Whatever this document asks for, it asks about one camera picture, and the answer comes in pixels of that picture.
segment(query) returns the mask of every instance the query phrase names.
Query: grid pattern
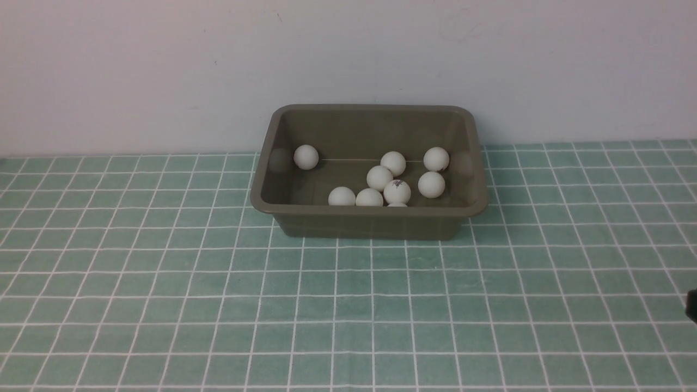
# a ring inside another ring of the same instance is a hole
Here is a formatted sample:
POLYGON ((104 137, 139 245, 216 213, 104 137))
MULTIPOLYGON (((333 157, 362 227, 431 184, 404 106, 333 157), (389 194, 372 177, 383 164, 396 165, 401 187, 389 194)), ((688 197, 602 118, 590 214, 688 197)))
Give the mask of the grid pattern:
POLYGON ((0 390, 697 389, 697 141, 486 146, 451 241, 294 239, 258 155, 0 161, 0 390))

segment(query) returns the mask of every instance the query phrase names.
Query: ping pong ball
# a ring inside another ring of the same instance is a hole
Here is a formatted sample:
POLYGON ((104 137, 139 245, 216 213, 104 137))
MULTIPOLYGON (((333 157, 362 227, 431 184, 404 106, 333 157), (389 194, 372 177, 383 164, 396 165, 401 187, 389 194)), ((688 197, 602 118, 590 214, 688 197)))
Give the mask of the ping pong ball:
POLYGON ((317 166, 319 154, 313 146, 303 144, 296 149, 296 152, 293 154, 293 160, 300 169, 310 170, 317 166))
POLYGON ((390 151, 380 159, 380 165, 388 168, 392 172, 392 175, 396 177, 404 173, 404 169, 406 169, 406 160, 400 153, 390 151))

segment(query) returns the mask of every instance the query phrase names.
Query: white grid line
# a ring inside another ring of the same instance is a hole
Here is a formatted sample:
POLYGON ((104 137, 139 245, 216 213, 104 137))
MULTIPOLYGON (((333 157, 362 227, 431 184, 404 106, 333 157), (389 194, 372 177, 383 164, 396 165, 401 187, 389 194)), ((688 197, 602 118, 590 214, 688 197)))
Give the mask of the white grid line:
MULTIPOLYGON (((513 151, 514 151, 515 154, 516 154, 516 159, 518 160, 518 166, 520 166, 520 155, 518 154, 518 151, 516 150, 516 147, 515 147, 515 146, 513 146, 513 151)), ((558 183, 556 174, 554 174, 554 181, 558 183)), ((528 191, 528 197, 532 200, 532 199, 533 199, 533 196, 530 194, 530 189, 528 188, 528 183, 527 183, 527 181, 525 180, 525 176, 523 176, 523 184, 526 186, 526 190, 528 191)), ((537 215, 537 209, 536 209, 535 207, 533 207, 533 213, 535 214, 535 220, 536 220, 537 223, 539 224, 539 223, 540 223, 539 215, 537 215)), ((562 302, 564 303, 564 309, 566 310, 567 314, 569 315, 569 320, 573 320, 574 318, 573 318, 573 316, 572 316, 571 309, 569 308, 569 304, 568 304, 568 302, 567 302, 566 296, 564 295, 564 294, 565 294, 565 293, 564 293, 564 289, 563 289, 561 280, 559 279, 559 274, 558 274, 557 269, 556 269, 556 264, 554 263, 552 254, 551 254, 551 252, 550 252, 550 250, 549 250, 549 244, 547 243, 547 237, 546 237, 546 235, 544 234, 544 231, 543 231, 543 230, 540 230, 540 234, 542 235, 542 241, 543 241, 543 243, 544 243, 544 247, 546 248, 546 250, 547 250, 547 255, 549 256, 549 259, 550 259, 550 261, 551 261, 552 272, 554 272, 554 278, 555 278, 555 280, 556 280, 556 282, 557 282, 557 286, 559 287, 559 292, 562 294, 562 302)), ((514 262, 516 263, 516 269, 518 270, 517 273, 518 273, 518 277, 519 277, 519 280, 520 280, 521 287, 523 287, 523 277, 522 277, 521 272, 520 272, 520 270, 519 270, 518 262, 517 262, 516 259, 514 259, 514 262)), ((534 319, 533 319, 533 314, 532 314, 531 311, 530 311, 530 306, 528 305, 527 299, 526 299, 526 307, 527 307, 527 309, 528 309, 528 316, 530 317, 530 322, 532 323, 532 321, 534 320, 534 319)), ((535 328, 535 325, 533 325, 533 324, 530 325, 530 328, 533 330, 533 333, 535 334, 535 342, 537 343, 537 351, 540 352, 540 361, 542 361, 542 362, 544 363, 544 358, 542 357, 542 348, 541 348, 541 346, 539 345, 539 340, 538 340, 538 337, 537 337, 537 329, 535 328)), ((579 332, 576 330, 576 326, 575 326, 574 324, 572 324, 572 332, 574 333, 574 339, 575 339, 575 341, 576 341, 576 344, 577 344, 578 347, 579 347, 579 350, 582 350, 582 348, 581 348, 581 339, 579 338, 579 332)), ((591 375, 591 372, 590 372, 590 368, 588 367, 588 362, 586 361, 584 355, 581 355, 581 361, 583 362, 583 368, 585 369, 586 377, 588 377, 588 381, 590 382, 590 384, 591 384, 591 386, 592 386, 592 385, 593 385, 593 378, 592 378, 592 375, 591 375)))
MULTIPOLYGON (((515 151, 514 151, 514 153, 516 155, 516 159, 518 159, 518 153, 516 153, 515 151)), ((489 153, 487 153, 486 151, 484 151, 484 157, 487 161, 489 161, 489 153)), ((495 181, 495 179, 493 178, 493 176, 491 176, 491 183, 495 183, 494 181, 495 181)), ((525 176, 523 176, 523 184, 525 184, 525 183, 526 183, 525 176)), ((496 199, 498 199, 498 191, 496 190, 496 188, 494 188, 494 194, 496 195, 496 199)), ((505 232, 506 232, 506 242, 508 242, 508 245, 511 248, 513 265, 515 266, 514 269, 516 271, 516 274, 518 275, 518 282, 521 286, 521 294, 523 296, 523 302, 525 303, 526 312, 528 313, 528 319, 530 321, 532 321, 533 320, 533 313, 530 311, 530 304, 528 303, 528 297, 526 294, 525 285, 523 283, 523 276, 521 275, 521 272, 518 268, 518 261, 516 260, 516 255, 515 255, 515 252, 513 251, 513 243, 511 241, 511 234, 508 231, 508 226, 506 225, 505 214, 503 213, 503 208, 501 206, 499 206, 499 211, 501 212, 501 220, 503 222, 503 227, 505 228, 505 232)), ((485 286, 486 284, 487 284, 486 281, 483 280, 482 285, 485 286)), ((538 352, 537 357, 539 359, 539 364, 542 367, 542 375, 544 376, 544 381, 545 381, 545 384, 547 385, 547 389, 550 391, 551 389, 549 387, 549 376, 547 374, 547 366, 544 363, 544 358, 542 358, 542 349, 540 348, 540 345, 539 345, 539 339, 537 338, 537 332, 536 332, 535 328, 533 328, 532 326, 530 326, 530 329, 533 331, 533 339, 535 340, 535 346, 537 347, 537 352, 538 352)))
MULTIPOLYGON (((470 225, 470 234, 472 235, 472 238, 475 238, 475 231, 474 227, 470 225)), ((477 266, 480 268, 480 280, 482 281, 482 289, 484 290, 484 303, 487 305, 487 316, 489 317, 488 323, 483 322, 483 324, 489 324, 489 328, 491 329, 491 336, 493 338, 493 349, 494 352, 496 353, 496 360, 498 362, 498 371, 501 377, 501 384, 503 385, 503 390, 507 391, 506 388, 506 374, 503 370, 503 360, 501 359, 501 352, 498 349, 498 339, 496 338, 496 328, 494 328, 493 324, 493 313, 491 312, 491 304, 489 303, 489 297, 487 296, 487 286, 484 284, 484 272, 482 272, 482 260, 480 259, 480 254, 479 250, 477 247, 475 247, 475 254, 477 256, 477 266)))
POLYGON ((414 358, 414 384, 419 385, 419 367, 416 356, 416 332, 414 329, 414 305, 411 295, 411 275, 409 273, 409 250, 406 246, 404 247, 404 262, 406 263, 406 292, 408 294, 407 298, 409 301, 409 321, 411 322, 409 324, 411 330, 411 349, 413 351, 414 358))

